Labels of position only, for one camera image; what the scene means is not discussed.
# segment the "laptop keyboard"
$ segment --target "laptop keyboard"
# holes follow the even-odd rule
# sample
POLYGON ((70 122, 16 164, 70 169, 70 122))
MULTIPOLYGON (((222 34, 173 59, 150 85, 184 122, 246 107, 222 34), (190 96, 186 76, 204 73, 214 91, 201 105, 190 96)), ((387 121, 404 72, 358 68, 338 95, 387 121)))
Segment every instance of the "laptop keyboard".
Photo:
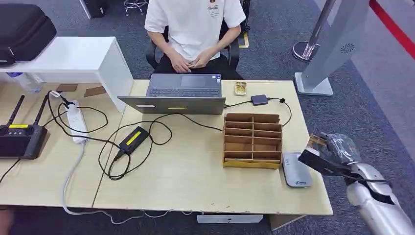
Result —
POLYGON ((150 89, 149 96, 219 97, 219 89, 150 89))

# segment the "person's hand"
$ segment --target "person's hand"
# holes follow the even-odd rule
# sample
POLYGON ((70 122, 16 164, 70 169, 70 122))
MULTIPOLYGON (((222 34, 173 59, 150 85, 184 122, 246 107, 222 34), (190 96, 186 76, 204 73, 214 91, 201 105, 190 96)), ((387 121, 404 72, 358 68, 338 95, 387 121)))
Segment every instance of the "person's hand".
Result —
POLYGON ((216 51, 212 48, 202 51, 194 61, 192 61, 192 69, 199 69, 206 67, 209 60, 216 54, 216 51))
POLYGON ((191 72, 189 69, 190 63, 186 61, 175 49, 171 49, 165 53, 170 61, 173 69, 178 73, 191 72))

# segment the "cardboard compartment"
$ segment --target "cardboard compartment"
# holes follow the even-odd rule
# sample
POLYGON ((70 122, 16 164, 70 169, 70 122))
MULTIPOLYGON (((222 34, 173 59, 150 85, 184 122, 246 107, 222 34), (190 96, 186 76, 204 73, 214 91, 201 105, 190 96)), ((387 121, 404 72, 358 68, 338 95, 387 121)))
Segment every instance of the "cardboard compartment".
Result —
POLYGON ((279 123, 279 115, 277 114, 254 114, 254 122, 260 123, 279 123))
POLYGON ((252 160, 252 152, 225 152, 225 161, 232 160, 252 160))
POLYGON ((282 132, 282 127, 276 123, 254 123, 254 130, 282 132))
POLYGON ((254 137, 276 138, 281 139, 282 133, 276 131, 257 131, 254 130, 254 137))
POLYGON ((282 157, 279 115, 226 114, 223 167, 278 169, 282 157))
POLYGON ((281 139, 254 138, 254 151, 277 152, 281 151, 281 139))
POLYGON ((225 121, 252 122, 252 114, 226 114, 225 121))
POLYGON ((230 122, 225 122, 225 127, 252 130, 253 124, 247 123, 247 122, 230 121, 230 122))
POLYGON ((254 160, 281 163, 281 152, 254 152, 254 160))
POLYGON ((243 136, 225 136, 225 143, 248 143, 252 144, 251 137, 243 136))
POLYGON ((225 143, 225 152, 249 151, 252 152, 251 143, 225 143))
POLYGON ((253 131, 247 129, 225 128, 226 136, 252 136, 253 131))

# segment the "white shelf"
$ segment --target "white shelf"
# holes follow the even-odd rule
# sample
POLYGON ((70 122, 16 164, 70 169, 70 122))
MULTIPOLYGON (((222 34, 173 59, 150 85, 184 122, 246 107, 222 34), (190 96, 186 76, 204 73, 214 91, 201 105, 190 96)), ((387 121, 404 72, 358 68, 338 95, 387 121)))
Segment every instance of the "white shelf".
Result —
POLYGON ((0 81, 10 81, 5 72, 27 72, 46 83, 101 83, 120 112, 129 95, 133 76, 115 37, 56 37, 34 60, 0 68, 0 81))
POLYGON ((0 72, 94 72, 114 41, 115 37, 56 37, 36 59, 0 72))

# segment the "water bottle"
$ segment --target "water bottle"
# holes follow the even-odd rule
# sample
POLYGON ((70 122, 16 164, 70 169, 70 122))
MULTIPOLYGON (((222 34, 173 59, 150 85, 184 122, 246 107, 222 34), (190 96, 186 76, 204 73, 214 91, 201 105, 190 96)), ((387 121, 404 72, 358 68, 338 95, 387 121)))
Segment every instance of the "water bottle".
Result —
POLYGON ((34 79, 27 73, 22 72, 8 72, 7 75, 30 94, 38 93, 42 89, 42 83, 34 79))

